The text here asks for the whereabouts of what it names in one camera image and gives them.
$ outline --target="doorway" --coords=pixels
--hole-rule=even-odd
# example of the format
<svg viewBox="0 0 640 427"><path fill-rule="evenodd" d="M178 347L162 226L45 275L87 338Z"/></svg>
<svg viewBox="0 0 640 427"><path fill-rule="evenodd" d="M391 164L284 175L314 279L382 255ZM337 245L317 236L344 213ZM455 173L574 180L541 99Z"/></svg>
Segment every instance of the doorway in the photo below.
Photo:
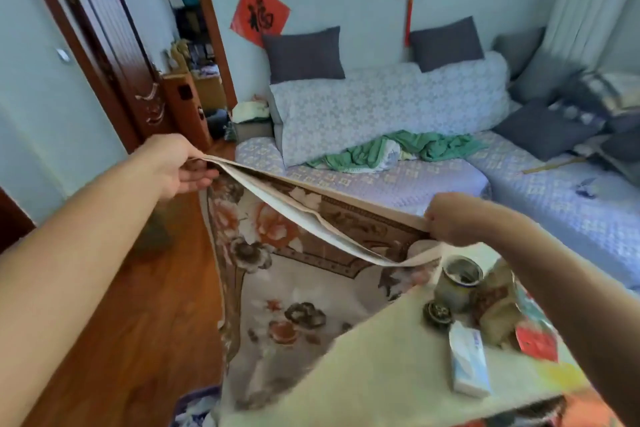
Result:
<svg viewBox="0 0 640 427"><path fill-rule="evenodd" d="M176 24L179 9L169 0L45 1L127 151L155 133L186 134L183 115L172 111L163 90L163 76L175 68L161 51L170 56L172 40L184 36ZM218 65L220 93L230 109L237 100L212 2L199 1L208 39L203 46ZM163 23L174 30L158 36Z"/></svg>

